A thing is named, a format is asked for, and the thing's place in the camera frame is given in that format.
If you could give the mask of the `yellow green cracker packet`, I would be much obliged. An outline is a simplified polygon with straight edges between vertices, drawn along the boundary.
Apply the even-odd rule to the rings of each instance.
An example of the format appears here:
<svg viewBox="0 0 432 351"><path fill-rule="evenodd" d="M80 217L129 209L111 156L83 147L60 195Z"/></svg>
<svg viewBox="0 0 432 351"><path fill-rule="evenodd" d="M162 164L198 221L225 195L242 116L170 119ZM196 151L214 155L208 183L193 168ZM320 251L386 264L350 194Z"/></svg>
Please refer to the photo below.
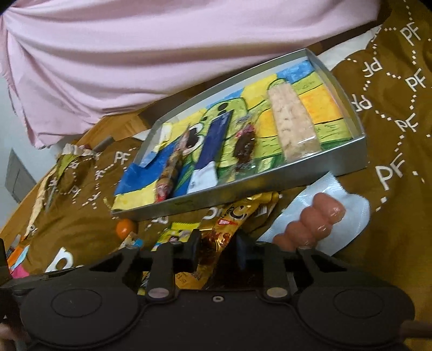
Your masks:
<svg viewBox="0 0 432 351"><path fill-rule="evenodd" d="M199 227L200 223L186 223L186 222L172 222L171 227L164 229L158 237L154 247L151 249L153 252L158 249L162 244L170 242L187 242L190 234Z"/></svg>

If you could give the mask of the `light blue candy wrapper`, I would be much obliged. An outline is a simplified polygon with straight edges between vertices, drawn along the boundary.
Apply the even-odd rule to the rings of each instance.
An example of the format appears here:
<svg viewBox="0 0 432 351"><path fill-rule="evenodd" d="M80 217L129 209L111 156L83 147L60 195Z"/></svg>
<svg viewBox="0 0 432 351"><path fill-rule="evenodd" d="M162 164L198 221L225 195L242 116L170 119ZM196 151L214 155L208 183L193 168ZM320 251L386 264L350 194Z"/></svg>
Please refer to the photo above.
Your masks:
<svg viewBox="0 0 432 351"><path fill-rule="evenodd" d="M138 237L138 235L134 232L130 232L129 235L123 240L123 242L121 242L119 249L141 249L143 245L144 242Z"/></svg>

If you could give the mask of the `gold orange snack packet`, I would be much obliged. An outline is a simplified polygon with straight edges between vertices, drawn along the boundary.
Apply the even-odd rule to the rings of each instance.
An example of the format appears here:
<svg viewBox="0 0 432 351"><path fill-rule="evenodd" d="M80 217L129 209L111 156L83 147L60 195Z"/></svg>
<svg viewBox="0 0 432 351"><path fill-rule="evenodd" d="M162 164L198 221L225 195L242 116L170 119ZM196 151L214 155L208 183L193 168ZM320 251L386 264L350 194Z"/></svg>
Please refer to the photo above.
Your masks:
<svg viewBox="0 0 432 351"><path fill-rule="evenodd" d="M176 285L179 289L204 289L211 278L222 251L230 240L260 207L271 213L279 200L277 192L264 192L246 197L228 205L221 215L210 224L200 224L201 242L198 245L198 265L192 272L176 274Z"/></svg>

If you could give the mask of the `small orange mandarin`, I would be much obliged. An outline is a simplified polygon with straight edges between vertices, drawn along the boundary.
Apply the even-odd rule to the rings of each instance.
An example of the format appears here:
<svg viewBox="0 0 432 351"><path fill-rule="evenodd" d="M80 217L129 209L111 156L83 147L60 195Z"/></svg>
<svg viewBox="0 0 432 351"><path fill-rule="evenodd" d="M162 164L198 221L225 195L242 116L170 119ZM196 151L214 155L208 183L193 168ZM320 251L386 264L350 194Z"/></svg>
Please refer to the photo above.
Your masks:
<svg viewBox="0 0 432 351"><path fill-rule="evenodd" d="M138 232L138 225L130 219L121 219L116 224L116 234L123 241L126 237L133 233Z"/></svg>

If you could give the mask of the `red cookie snack packet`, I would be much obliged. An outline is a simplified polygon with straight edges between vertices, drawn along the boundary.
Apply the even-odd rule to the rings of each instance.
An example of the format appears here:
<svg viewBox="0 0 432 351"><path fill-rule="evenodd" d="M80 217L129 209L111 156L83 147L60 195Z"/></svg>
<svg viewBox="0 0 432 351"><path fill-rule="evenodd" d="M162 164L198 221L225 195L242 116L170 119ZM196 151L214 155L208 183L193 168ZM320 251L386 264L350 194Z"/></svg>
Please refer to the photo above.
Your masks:
<svg viewBox="0 0 432 351"><path fill-rule="evenodd" d="M187 127L177 140L174 150L168 157L166 165L156 182L155 197L157 203L169 199L174 191L174 186L183 167L183 152L187 148L189 134L189 127Z"/></svg>

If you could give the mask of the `pink sausage white packet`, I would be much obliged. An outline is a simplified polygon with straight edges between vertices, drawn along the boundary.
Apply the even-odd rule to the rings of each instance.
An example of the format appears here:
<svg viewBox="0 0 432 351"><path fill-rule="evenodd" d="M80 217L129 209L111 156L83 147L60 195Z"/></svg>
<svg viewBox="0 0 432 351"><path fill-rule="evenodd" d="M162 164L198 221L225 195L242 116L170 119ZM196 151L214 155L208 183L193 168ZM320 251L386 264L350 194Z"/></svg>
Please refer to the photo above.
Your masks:
<svg viewBox="0 0 432 351"><path fill-rule="evenodd" d="M332 256L351 243L369 219L367 199L348 193L327 173L300 192L259 240L288 251L316 247Z"/></svg>

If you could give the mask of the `dark blue snack packet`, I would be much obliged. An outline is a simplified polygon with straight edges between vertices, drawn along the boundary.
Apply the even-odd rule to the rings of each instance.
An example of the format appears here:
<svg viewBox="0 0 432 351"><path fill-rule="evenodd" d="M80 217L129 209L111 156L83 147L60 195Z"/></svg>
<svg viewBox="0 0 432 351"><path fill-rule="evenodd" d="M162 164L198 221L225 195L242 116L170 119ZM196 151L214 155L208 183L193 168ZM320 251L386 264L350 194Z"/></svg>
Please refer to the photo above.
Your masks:
<svg viewBox="0 0 432 351"><path fill-rule="evenodd" d="M210 124L198 161L190 177L187 194L217 186L217 163L220 160L232 114L232 110L228 111Z"/></svg>

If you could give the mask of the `dark dried fruit packet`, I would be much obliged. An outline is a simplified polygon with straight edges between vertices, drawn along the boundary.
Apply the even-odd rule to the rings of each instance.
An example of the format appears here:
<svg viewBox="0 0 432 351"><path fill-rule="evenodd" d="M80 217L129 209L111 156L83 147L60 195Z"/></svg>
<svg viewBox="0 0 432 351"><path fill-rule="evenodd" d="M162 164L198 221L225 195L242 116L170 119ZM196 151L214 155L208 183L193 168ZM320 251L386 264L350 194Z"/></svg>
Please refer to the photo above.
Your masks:
<svg viewBox="0 0 432 351"><path fill-rule="evenodd" d="M237 160L235 165L236 172L242 172L251 167L253 162L253 152L256 145L256 128L253 117L247 114L237 121L240 125L235 134L236 142L232 156Z"/></svg>

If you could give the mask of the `rice puff bar packet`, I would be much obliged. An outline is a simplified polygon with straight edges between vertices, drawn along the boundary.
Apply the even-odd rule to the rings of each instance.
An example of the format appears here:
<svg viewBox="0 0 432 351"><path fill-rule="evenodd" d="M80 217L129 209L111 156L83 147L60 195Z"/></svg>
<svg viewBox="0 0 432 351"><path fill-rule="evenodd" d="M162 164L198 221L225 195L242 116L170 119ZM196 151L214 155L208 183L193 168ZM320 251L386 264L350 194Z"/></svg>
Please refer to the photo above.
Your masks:
<svg viewBox="0 0 432 351"><path fill-rule="evenodd" d="M281 149L287 162L322 150L312 118L289 83L272 86L269 102Z"/></svg>

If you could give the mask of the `colourful drawing paper liner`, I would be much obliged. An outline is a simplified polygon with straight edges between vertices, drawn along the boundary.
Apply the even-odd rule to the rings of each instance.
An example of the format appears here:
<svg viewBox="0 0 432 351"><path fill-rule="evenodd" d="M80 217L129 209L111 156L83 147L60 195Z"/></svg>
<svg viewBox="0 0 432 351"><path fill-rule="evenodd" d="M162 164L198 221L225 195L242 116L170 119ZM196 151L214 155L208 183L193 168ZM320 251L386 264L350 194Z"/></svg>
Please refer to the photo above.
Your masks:
<svg viewBox="0 0 432 351"><path fill-rule="evenodd" d="M253 176L352 138L308 59L162 124L125 171L113 210L125 211Z"/></svg>

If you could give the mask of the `silver metal tray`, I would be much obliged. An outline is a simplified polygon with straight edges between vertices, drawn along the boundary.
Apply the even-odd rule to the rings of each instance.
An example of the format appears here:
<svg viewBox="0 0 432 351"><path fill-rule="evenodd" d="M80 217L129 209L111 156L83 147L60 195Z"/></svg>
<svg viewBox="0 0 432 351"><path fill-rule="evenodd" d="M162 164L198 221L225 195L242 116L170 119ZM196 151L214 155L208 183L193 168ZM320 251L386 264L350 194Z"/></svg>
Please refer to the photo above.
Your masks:
<svg viewBox="0 0 432 351"><path fill-rule="evenodd" d="M366 165L365 131L353 106L319 58L301 49L158 119L125 170L111 212L140 222Z"/></svg>

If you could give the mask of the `pink bed sheet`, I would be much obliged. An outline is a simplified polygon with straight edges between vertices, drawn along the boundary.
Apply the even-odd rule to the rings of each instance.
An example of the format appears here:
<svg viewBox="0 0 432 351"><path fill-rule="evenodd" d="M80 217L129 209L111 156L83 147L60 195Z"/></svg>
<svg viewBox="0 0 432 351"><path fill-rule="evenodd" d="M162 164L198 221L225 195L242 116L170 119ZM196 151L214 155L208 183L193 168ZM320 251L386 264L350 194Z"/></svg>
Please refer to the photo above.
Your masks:
<svg viewBox="0 0 432 351"><path fill-rule="evenodd" d="M1 74L36 148L375 21L378 1L16 1Z"/></svg>

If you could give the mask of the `brown patterned blanket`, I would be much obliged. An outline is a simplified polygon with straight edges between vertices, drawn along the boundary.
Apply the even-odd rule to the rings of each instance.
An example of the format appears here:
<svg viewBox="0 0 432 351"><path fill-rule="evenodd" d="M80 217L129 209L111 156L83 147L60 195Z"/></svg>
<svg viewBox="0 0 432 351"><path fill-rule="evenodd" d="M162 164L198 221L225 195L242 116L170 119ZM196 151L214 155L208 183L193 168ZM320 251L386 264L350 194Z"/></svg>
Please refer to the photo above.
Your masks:
<svg viewBox="0 0 432 351"><path fill-rule="evenodd" d="M348 192L369 201L370 222L337 257L405 290L414 302L417 319L428 322L431 320L430 2L378 2L375 21L318 41L322 44L320 59L346 92L367 136L367 167L339 177L339 182ZM153 122L183 100L255 65L218 75L125 113L144 109L144 117ZM13 109L2 74L1 79L6 84L14 118L22 124L24 142L40 154L47 147L36 148L31 144L26 127Z"/></svg>

